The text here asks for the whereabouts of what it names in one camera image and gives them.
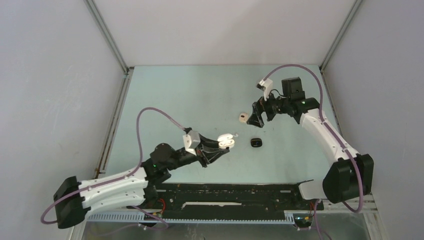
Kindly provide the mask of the white earbud charging case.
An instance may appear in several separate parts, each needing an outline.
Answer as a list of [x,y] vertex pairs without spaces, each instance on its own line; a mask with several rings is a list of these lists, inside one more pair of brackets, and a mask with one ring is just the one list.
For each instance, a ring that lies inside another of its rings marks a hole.
[[231,133],[222,134],[217,138],[218,147],[220,149],[230,149],[234,147],[234,135]]

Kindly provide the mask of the black earbud charging case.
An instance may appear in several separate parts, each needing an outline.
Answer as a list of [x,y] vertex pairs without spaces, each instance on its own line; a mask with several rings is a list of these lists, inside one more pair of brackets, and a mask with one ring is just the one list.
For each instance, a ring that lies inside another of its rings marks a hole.
[[263,146],[263,140],[259,137],[254,137],[250,140],[252,148],[261,148]]

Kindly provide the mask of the beige earbud charging case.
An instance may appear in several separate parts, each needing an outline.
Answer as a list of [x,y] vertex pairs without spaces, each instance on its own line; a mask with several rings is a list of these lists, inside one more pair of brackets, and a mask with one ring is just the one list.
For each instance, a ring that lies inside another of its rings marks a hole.
[[249,115],[248,115],[247,113],[245,113],[245,112],[242,112],[242,113],[239,115],[239,118],[238,118],[238,120],[239,120],[241,123],[243,123],[243,124],[246,124],[246,123],[247,123],[247,121],[248,121],[248,119],[249,119]]

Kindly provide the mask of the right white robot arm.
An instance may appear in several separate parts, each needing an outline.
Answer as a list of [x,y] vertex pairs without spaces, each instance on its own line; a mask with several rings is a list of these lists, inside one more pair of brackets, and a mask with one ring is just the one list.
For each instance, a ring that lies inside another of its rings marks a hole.
[[262,128],[265,113],[270,122],[278,114],[287,114],[320,145],[329,170],[322,180],[309,180],[299,184],[299,190],[291,194],[291,204],[304,209],[311,200],[325,199],[333,204],[363,197],[371,193],[374,160],[369,154],[360,154],[347,143],[331,125],[321,104],[313,97],[307,98],[299,77],[281,81],[282,96],[272,94],[273,81],[262,79],[256,87],[263,96],[252,104],[252,114],[247,124]]

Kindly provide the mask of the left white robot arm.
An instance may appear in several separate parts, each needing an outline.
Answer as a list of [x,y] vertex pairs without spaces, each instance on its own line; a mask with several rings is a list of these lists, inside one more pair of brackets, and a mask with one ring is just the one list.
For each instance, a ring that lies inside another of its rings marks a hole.
[[190,130],[183,143],[180,149],[160,143],[140,166],[125,172],[92,180],[66,178],[53,196],[57,227],[67,229],[91,215],[121,207],[153,208],[158,202],[156,187],[171,177],[172,170],[195,162],[206,168],[229,153],[235,139],[226,133],[211,140]]

